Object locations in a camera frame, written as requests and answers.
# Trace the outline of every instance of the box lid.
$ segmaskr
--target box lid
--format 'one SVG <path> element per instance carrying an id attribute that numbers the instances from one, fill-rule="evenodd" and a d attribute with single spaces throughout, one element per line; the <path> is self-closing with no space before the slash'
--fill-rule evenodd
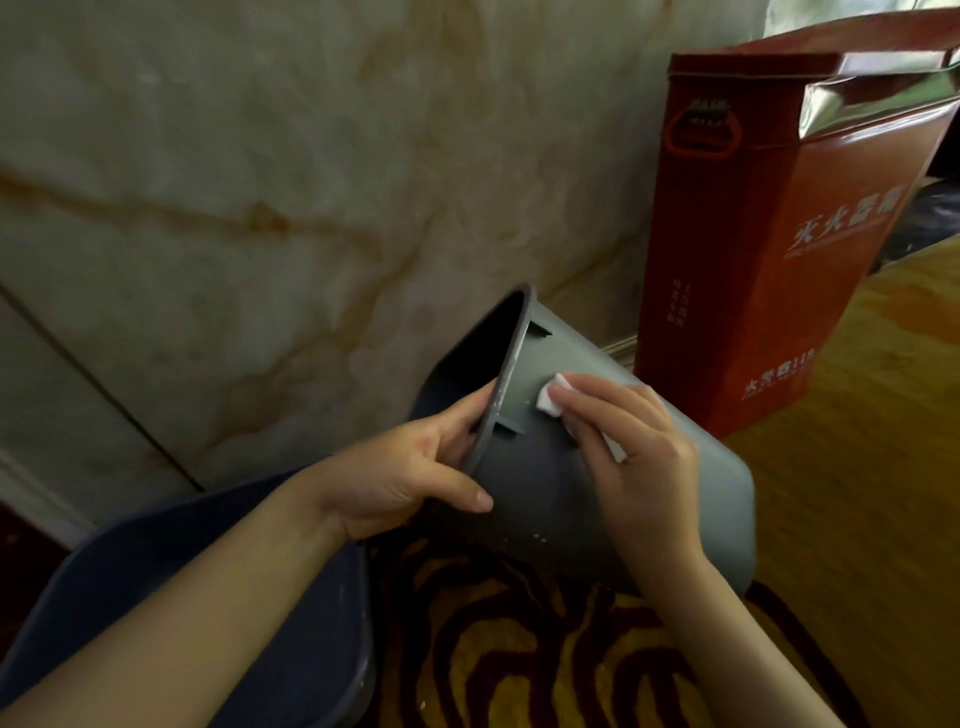
<path id="1" fill-rule="evenodd" d="M 712 51 L 675 53 L 671 75 L 881 76 L 960 64 L 960 8 L 833 20 Z"/>

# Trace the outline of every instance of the white tissue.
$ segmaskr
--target white tissue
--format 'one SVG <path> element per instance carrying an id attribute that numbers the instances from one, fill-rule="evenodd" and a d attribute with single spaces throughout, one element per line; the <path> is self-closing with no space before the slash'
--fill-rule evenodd
<path id="1" fill-rule="evenodd" d="M 550 381 L 540 388 L 540 393 L 537 395 L 537 409 L 540 412 L 546 412 L 550 417 L 560 417 L 564 413 L 564 409 L 550 399 L 550 393 L 547 391 L 553 384 L 557 384 L 564 389 L 573 390 L 573 387 L 564 375 L 554 375 Z"/>
<path id="2" fill-rule="evenodd" d="M 573 385 L 566 380 L 564 375 L 554 375 L 550 381 L 540 388 L 540 393 L 537 395 L 537 409 L 540 412 L 545 412 L 546 414 L 550 415 L 550 417 L 560 417 L 564 413 L 564 409 L 550 399 L 550 393 L 547 391 L 554 384 L 557 384 L 564 389 L 569 389 L 571 392 L 576 391 Z M 573 437 L 573 433 L 570 432 L 569 429 L 567 432 L 570 434 L 570 437 Z M 607 437 L 607 435 L 604 435 L 603 439 L 607 441 L 607 447 L 610 448 L 610 452 L 616 462 L 622 463 L 627 459 L 627 453 L 623 451 L 622 447 Z"/>

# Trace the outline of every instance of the fire extinguisher box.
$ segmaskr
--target fire extinguisher box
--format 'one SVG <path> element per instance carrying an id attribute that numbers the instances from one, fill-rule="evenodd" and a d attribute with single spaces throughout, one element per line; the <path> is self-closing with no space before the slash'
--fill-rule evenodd
<path id="1" fill-rule="evenodd" d="M 960 10 L 670 63 L 635 373 L 723 436 L 806 391 L 960 103 Z"/>

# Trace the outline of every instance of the finger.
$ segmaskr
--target finger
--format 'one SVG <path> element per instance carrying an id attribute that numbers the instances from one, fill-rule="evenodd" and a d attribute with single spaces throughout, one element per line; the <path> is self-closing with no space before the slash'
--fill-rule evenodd
<path id="1" fill-rule="evenodd" d="M 469 432 L 461 432 L 448 443 L 445 443 L 437 452 L 437 462 L 448 465 L 457 470 L 464 464 L 467 453 L 473 449 L 477 436 Z"/>
<path id="2" fill-rule="evenodd" d="M 550 387 L 550 399 L 610 435 L 628 456 L 645 452 L 656 432 L 655 428 L 625 409 L 577 390 L 553 386 Z"/>
<path id="3" fill-rule="evenodd" d="M 580 446 L 594 484 L 606 483 L 616 477 L 616 460 L 600 431 L 570 410 L 565 410 L 562 417 L 567 430 Z"/>
<path id="4" fill-rule="evenodd" d="M 430 460 L 422 460 L 414 473 L 411 495 L 439 498 L 471 513 L 487 513 L 493 508 L 493 498 L 473 478 Z"/>
<path id="5" fill-rule="evenodd" d="M 593 375 L 564 374 L 564 376 L 574 389 L 599 400 L 615 404 L 651 427 L 667 429 L 670 426 L 661 410 L 642 395 L 623 384 L 617 384 L 609 379 Z"/>
<path id="6" fill-rule="evenodd" d="M 673 418 L 670 417 L 670 410 L 666 408 L 666 404 L 663 403 L 663 399 L 659 394 L 657 394 L 657 390 L 655 390 L 649 384 L 628 384 L 627 389 L 629 389 L 631 392 L 636 392 L 645 400 L 653 404 L 661 413 L 663 413 L 663 417 L 668 423 L 673 423 Z"/>
<path id="7" fill-rule="evenodd" d="M 460 432 L 469 431 L 474 423 L 483 417 L 495 385 L 496 379 L 454 402 L 440 414 L 434 415 L 445 439 L 453 438 Z"/>

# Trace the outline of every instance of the left hand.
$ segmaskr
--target left hand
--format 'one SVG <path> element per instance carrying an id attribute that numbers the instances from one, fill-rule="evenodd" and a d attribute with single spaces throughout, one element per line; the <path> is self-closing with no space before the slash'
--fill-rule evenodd
<path id="1" fill-rule="evenodd" d="M 300 494 L 344 540 L 396 528 L 439 498 L 462 511 L 486 513 L 493 499 L 458 469 L 473 445 L 495 381 L 445 411 L 414 420 L 300 471 L 286 487 Z"/>

